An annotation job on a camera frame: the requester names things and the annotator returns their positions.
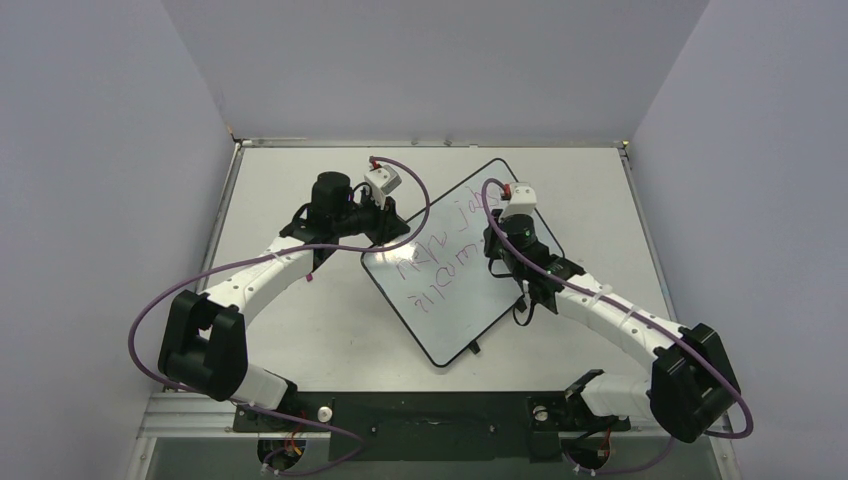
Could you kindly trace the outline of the black framed whiteboard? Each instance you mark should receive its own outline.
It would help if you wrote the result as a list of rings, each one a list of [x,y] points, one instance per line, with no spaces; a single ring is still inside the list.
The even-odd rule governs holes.
[[[511,279],[488,270],[483,231],[484,208],[502,208],[494,178],[504,184],[517,177],[496,158],[432,199],[428,211],[408,224],[415,237],[384,253],[364,253],[361,264],[430,363],[444,368],[509,313],[520,297]]]

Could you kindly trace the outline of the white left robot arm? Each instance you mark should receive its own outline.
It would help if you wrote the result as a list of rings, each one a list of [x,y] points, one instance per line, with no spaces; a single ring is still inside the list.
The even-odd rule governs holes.
[[[319,174],[309,202],[296,211],[260,262],[200,293],[183,291],[172,300],[159,371],[215,400],[258,406],[260,418],[272,429],[291,427],[298,416],[297,386],[250,364],[247,329],[285,289],[312,275],[340,239],[364,235],[383,246],[409,233],[390,195],[400,183],[387,164],[375,164],[365,174],[360,193],[345,174]]]

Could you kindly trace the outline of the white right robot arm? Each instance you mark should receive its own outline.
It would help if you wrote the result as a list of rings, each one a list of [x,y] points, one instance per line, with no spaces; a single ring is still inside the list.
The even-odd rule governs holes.
[[[578,427],[600,417],[653,420],[674,439],[712,436],[712,425],[737,402],[741,388],[719,334],[686,327],[641,309],[599,283],[580,265],[555,255],[536,236],[534,220],[512,215],[483,231],[484,255],[506,267],[526,299],[600,335],[646,373],[620,376],[596,369],[565,392],[564,413]]]

